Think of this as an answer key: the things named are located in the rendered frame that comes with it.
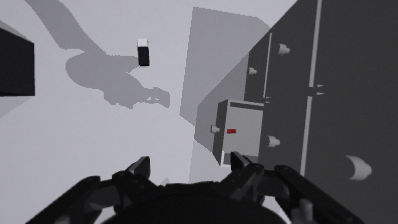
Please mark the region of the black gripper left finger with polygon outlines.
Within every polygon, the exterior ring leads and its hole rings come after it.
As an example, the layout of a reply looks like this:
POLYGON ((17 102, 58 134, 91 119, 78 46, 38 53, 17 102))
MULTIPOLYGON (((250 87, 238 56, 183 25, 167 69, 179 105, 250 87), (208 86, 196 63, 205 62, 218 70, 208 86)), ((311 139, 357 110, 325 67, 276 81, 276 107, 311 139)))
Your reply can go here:
POLYGON ((149 156, 114 173, 109 180, 86 177, 25 224, 94 224, 104 208, 113 206, 116 214, 131 204, 172 194, 163 185, 155 185, 149 177, 149 156))

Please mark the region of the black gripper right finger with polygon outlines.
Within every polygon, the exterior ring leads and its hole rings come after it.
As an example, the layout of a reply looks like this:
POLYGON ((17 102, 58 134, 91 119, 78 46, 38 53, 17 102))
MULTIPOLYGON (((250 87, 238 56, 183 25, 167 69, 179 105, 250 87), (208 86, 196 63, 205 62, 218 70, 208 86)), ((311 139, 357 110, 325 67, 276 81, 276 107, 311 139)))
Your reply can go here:
POLYGON ((243 196, 263 204, 275 197, 291 224, 365 224, 293 168, 276 165, 273 170, 231 152, 231 173, 215 181, 204 193, 241 200, 243 196), (235 170, 234 170, 235 169, 235 170))

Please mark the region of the grey chest of drawers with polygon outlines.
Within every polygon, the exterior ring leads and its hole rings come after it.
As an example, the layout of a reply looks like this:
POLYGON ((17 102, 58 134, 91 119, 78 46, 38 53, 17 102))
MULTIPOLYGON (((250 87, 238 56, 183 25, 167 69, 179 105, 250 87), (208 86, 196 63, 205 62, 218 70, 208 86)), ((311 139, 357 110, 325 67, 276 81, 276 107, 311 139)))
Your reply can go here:
POLYGON ((315 106, 316 106, 316 96, 319 95, 319 94, 326 94, 326 93, 345 91, 345 90, 351 90, 351 89, 357 89, 357 88, 363 88, 363 87, 370 87, 370 86, 376 86, 376 85, 382 85, 382 84, 395 83, 395 82, 398 82, 398 70, 384 72, 384 73, 375 74, 375 75, 366 76, 366 77, 357 78, 357 79, 352 79, 352 80, 343 81, 343 82, 334 83, 334 84, 325 85, 325 86, 324 85, 318 85, 320 57, 321 57, 321 47, 322 47, 322 37, 323 37, 323 27, 324 27, 325 8, 326 8, 326 0, 322 0, 313 88, 307 89, 307 90, 298 91, 298 92, 288 93, 288 94, 284 94, 284 95, 279 95, 279 96, 275 96, 275 97, 266 97, 267 96, 267 86, 268 86, 268 77, 269 77, 269 68, 270 68, 270 59, 271 59, 271 50, 272 50, 272 41, 273 41, 274 29, 279 25, 279 23, 301 1, 302 0, 297 0, 292 5, 292 7, 276 22, 276 24, 260 39, 260 41, 249 51, 249 57, 250 57, 250 53, 270 33, 272 33, 271 45, 270 45, 270 54, 269 54, 269 63, 268 63, 268 72, 267 72, 267 81, 266 81, 266 90, 265 90, 265 99, 252 101, 252 102, 255 102, 255 103, 264 104, 263 117, 262 117, 262 126, 261 126, 261 136, 260 136, 260 145, 259 145, 259 154, 258 154, 258 164, 259 164, 259 159, 260 159, 260 150, 261 150, 263 123, 264 123, 265 104, 269 103, 269 102, 282 101, 282 100, 288 100, 288 99, 294 99, 294 98, 300 98, 300 97, 307 97, 307 96, 312 97, 310 123, 309 123, 309 133, 308 133, 308 143, 307 143, 307 153, 306 153, 306 163, 305 163, 305 173, 304 173, 304 177, 308 180, 308 178, 309 178, 309 168, 310 168, 311 147, 312 147, 312 137, 313 137, 313 127, 314 127, 315 106))

